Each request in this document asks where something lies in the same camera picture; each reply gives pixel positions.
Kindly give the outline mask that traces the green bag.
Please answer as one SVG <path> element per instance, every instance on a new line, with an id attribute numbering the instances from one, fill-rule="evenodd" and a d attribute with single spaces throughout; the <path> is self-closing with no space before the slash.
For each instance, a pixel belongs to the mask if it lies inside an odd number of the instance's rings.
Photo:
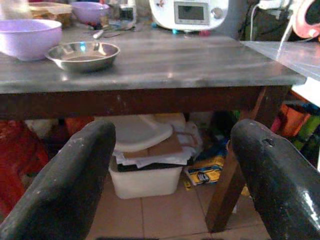
<path id="1" fill-rule="evenodd" d="M 311 115 L 291 141 L 295 148 L 299 151 L 302 150 L 319 125 L 320 116 Z"/>

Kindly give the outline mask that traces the shallow stainless steel bowl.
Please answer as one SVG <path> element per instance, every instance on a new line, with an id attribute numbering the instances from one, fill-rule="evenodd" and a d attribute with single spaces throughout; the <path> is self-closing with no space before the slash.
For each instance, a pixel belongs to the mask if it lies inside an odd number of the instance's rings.
<path id="1" fill-rule="evenodd" d="M 121 49 L 111 43 L 79 41 L 52 47 L 45 57 L 60 69 L 73 73 L 90 73 L 110 68 Z"/>

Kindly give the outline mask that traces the white plastic lid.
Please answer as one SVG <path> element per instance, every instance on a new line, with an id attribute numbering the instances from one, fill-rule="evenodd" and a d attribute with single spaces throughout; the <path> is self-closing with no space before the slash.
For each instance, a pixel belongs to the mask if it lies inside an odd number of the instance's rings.
<path id="1" fill-rule="evenodd" d="M 142 151 L 161 143 L 173 134 L 170 124 L 156 121 L 151 114 L 96 116 L 94 119 L 114 124 L 117 152 Z"/>

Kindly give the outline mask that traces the dark wooden table grey top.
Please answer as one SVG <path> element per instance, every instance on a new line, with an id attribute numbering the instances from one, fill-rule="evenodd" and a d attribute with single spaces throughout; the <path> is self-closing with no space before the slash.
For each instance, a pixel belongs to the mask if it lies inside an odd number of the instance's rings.
<path id="1" fill-rule="evenodd" d="M 306 82 L 217 32 L 174 35 L 146 25 L 108 42 L 120 48 L 114 65 L 90 73 L 0 53 L 0 120 L 238 110 L 270 127 L 291 87 Z"/>

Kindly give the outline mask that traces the red plastic stool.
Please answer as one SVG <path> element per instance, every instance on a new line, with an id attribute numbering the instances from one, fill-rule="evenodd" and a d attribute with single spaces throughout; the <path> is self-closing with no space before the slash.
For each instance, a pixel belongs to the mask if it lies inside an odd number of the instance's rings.
<path id="1" fill-rule="evenodd" d="M 7 217 L 26 189 L 22 177 L 49 162 L 42 141 L 23 121 L 0 120 L 0 213 Z"/>

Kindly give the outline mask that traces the white power strip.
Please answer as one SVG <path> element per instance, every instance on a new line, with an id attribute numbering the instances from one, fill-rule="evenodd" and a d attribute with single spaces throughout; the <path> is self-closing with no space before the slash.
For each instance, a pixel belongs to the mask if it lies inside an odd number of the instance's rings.
<path id="1" fill-rule="evenodd" d="M 258 7 L 262 10 L 284 9 L 291 0 L 259 0 Z"/>

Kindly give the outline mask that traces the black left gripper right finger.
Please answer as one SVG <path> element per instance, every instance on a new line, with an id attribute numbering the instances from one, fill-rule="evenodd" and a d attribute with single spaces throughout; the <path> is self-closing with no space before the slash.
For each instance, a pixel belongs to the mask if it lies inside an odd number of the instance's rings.
<path id="1" fill-rule="evenodd" d="M 320 172 L 251 119 L 233 126 L 230 144 L 271 240 L 320 240 Z"/>

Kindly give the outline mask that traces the brown cardboard piece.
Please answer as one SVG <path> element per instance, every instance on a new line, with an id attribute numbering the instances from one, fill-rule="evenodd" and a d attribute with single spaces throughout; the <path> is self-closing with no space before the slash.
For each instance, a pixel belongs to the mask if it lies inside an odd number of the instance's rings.
<path id="1" fill-rule="evenodd" d="M 126 159 L 133 159 L 170 155 L 181 153 L 182 151 L 183 147 L 181 146 L 177 135 L 173 134 L 157 145 L 136 152 L 124 152 L 123 155 Z"/>

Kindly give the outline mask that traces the clear container with brown food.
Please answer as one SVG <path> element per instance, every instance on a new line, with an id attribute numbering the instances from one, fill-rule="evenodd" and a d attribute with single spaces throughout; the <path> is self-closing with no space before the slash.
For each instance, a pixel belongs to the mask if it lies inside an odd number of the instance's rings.
<path id="1" fill-rule="evenodd" d="M 34 19 L 58 21 L 63 28 L 72 25 L 72 6 L 70 4 L 53 1 L 30 2 L 29 8 Z"/>

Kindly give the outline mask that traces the orange bag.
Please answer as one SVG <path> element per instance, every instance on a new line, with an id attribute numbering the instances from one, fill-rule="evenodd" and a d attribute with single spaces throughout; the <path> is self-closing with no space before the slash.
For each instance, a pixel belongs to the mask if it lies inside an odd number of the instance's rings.
<path id="1" fill-rule="evenodd" d="M 295 137 L 310 116 L 300 105 L 282 104 L 271 126 L 271 131 L 283 137 Z"/>

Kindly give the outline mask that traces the yellow and blue bag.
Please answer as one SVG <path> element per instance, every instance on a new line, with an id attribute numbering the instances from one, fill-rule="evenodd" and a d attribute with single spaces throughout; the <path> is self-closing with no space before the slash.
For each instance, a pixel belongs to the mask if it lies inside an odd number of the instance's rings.
<path id="1" fill-rule="evenodd" d="M 194 163 L 184 169 L 194 186 L 215 184 L 222 172 L 226 157 L 217 155 Z"/>

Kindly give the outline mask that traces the large purple plastic bowl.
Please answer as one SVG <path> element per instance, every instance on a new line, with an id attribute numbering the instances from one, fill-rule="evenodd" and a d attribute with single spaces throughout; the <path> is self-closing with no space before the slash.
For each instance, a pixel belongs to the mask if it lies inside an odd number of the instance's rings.
<path id="1" fill-rule="evenodd" d="M 56 20 L 0 20 L 0 52 L 21 61 L 42 60 L 62 35 L 62 23 Z"/>

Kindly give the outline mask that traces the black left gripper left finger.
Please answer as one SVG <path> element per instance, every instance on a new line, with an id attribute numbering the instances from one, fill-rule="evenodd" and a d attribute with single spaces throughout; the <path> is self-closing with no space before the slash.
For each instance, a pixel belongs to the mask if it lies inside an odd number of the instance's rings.
<path id="1" fill-rule="evenodd" d="M 0 224 L 0 240 L 86 240 L 115 144 L 109 121 L 75 133 Z"/>

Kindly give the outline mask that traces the white plastic storage bin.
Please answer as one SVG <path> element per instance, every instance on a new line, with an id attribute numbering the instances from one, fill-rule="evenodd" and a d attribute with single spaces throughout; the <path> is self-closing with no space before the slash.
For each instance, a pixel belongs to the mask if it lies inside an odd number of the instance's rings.
<path id="1" fill-rule="evenodd" d="M 114 159 L 109 172 L 115 194 L 120 199 L 134 199 L 173 194 L 178 187 L 182 167 L 120 172 Z"/>

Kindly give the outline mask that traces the white kitchen appliance with screen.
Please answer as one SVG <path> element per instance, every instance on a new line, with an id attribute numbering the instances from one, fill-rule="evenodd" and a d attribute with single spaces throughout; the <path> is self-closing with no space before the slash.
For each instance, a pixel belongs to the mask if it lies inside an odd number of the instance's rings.
<path id="1" fill-rule="evenodd" d="M 200 32 L 213 30 L 225 21 L 229 0 L 149 0 L 149 6 L 159 26 Z"/>

